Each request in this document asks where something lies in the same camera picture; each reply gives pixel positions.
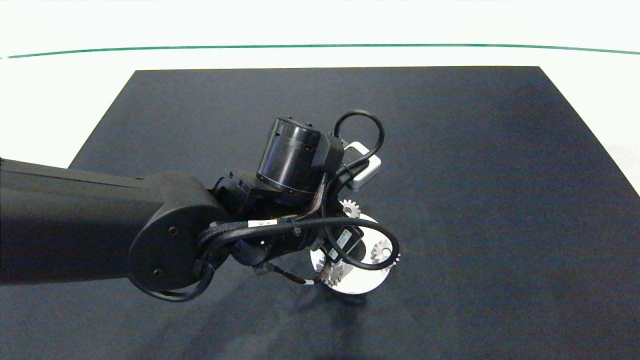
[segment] black table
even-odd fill
[[[640,198],[536,67],[138,71],[71,168],[212,186],[291,115],[385,122],[352,197],[401,239],[357,299],[227,261],[169,304],[127,279],[0,288],[0,358],[638,359]],[[346,124],[372,144],[374,126]],[[279,261],[311,274],[306,252]]]

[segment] cylindrical motor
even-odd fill
[[[291,119],[277,118],[262,155],[258,179],[280,191],[313,196],[322,172],[312,170],[321,132]]]

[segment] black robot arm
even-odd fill
[[[343,115],[336,135],[353,115],[378,126],[373,150],[345,151],[333,134],[278,118],[258,172],[229,172],[209,190],[178,172],[132,179],[2,160],[0,284],[128,276],[151,296],[182,302],[206,289],[228,255],[300,283],[309,281],[268,261],[311,248],[333,250],[332,261],[385,268],[398,254],[395,236],[375,222],[345,217],[337,201],[384,139],[380,121],[362,110]],[[354,258],[357,227],[389,238],[391,256],[377,264]],[[347,228],[354,236],[338,244]]]

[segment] silver gear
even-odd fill
[[[340,204],[342,205],[342,210],[349,215],[350,218],[360,218],[360,205],[356,205],[355,201],[342,200]]]
[[[384,238],[380,240],[377,244],[373,245],[373,249],[371,249],[371,262],[374,264],[380,264],[384,260],[387,260],[389,258],[389,255],[385,255],[384,250],[387,250],[389,251],[389,253],[391,253],[392,248],[393,245],[391,244],[391,241],[389,239]],[[382,270],[389,271],[392,267],[398,264],[398,261],[400,261],[400,254],[398,254],[396,260],[391,265]]]
[[[322,271],[324,267],[324,259],[320,260],[320,264],[316,266],[316,272]],[[331,264],[326,273],[320,275],[320,280],[325,283],[327,286],[336,286],[344,277],[344,267],[342,263],[338,262],[337,264]]]

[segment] sticker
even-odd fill
[[[267,225],[276,225],[278,223],[278,219],[271,219],[271,220],[249,220],[249,227],[256,227],[256,226],[267,226]]]
[[[340,248],[344,247],[344,244],[347,243],[347,241],[349,241],[349,239],[351,238],[351,231],[348,231],[347,229],[345,229],[342,234],[340,234],[340,237],[338,238],[338,240],[336,241],[338,243],[338,246]],[[332,249],[331,251],[329,251],[329,257],[334,259],[337,258],[338,256],[338,252],[335,249]]]

